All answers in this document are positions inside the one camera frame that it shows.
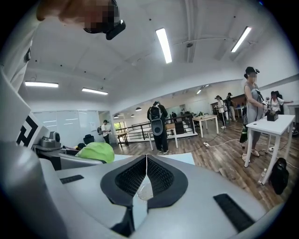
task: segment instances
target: window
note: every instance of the window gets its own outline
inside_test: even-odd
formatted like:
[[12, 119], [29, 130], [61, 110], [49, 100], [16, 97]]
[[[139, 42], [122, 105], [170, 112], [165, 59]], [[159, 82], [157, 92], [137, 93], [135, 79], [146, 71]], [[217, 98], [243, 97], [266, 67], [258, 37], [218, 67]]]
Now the window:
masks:
[[116, 130], [124, 129], [124, 128], [126, 128], [126, 124], [125, 124], [125, 122], [118, 122], [118, 123], [114, 123], [114, 127]]

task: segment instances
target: green cushion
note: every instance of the green cushion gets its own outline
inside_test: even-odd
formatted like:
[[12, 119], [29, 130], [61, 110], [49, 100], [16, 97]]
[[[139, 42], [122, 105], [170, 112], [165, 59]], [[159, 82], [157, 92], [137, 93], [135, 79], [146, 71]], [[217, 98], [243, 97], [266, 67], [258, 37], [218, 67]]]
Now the green cushion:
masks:
[[86, 159], [103, 160], [107, 163], [114, 161], [114, 151], [112, 147], [107, 143], [101, 142], [89, 143], [86, 147], [81, 149], [76, 156]]

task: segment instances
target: box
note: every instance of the box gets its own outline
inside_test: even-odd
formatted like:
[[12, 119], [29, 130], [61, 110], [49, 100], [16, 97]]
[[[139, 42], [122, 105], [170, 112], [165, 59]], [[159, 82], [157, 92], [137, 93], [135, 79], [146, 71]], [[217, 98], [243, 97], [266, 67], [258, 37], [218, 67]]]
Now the box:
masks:
[[276, 121], [277, 119], [278, 119], [278, 114], [274, 114], [274, 115], [268, 114], [267, 115], [268, 121]]

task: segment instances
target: bottle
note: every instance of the bottle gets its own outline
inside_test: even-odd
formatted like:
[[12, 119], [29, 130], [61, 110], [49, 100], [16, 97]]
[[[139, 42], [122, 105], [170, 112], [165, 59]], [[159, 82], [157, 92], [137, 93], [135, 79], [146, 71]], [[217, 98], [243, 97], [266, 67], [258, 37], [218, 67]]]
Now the bottle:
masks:
[[258, 179], [258, 183], [262, 183], [262, 180], [263, 180], [263, 178], [264, 178], [265, 175], [266, 175], [266, 171], [267, 171], [267, 169], [263, 169], [263, 172], [261, 173], [261, 176], [260, 176], [260, 178]]

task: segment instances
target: railing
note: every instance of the railing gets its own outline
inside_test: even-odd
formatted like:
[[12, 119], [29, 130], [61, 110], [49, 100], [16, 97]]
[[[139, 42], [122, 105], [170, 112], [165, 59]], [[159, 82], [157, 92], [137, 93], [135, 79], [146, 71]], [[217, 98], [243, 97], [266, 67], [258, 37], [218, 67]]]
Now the railing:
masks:
[[[184, 133], [188, 133], [188, 132], [194, 133], [192, 118], [193, 118], [192, 115], [188, 114], [188, 115], [183, 115], [175, 118], [166, 118], [165, 122], [167, 125], [172, 123], [178, 124], [183, 122], [183, 124], [185, 123]], [[151, 129], [150, 121], [148, 121], [140, 124], [134, 124], [130, 127], [116, 129], [116, 132], [117, 133], [127, 132], [129, 140], [138, 140], [138, 139], [146, 140], [149, 138], [148, 131], [150, 129]], [[167, 135], [174, 135], [173, 129], [167, 130]]]

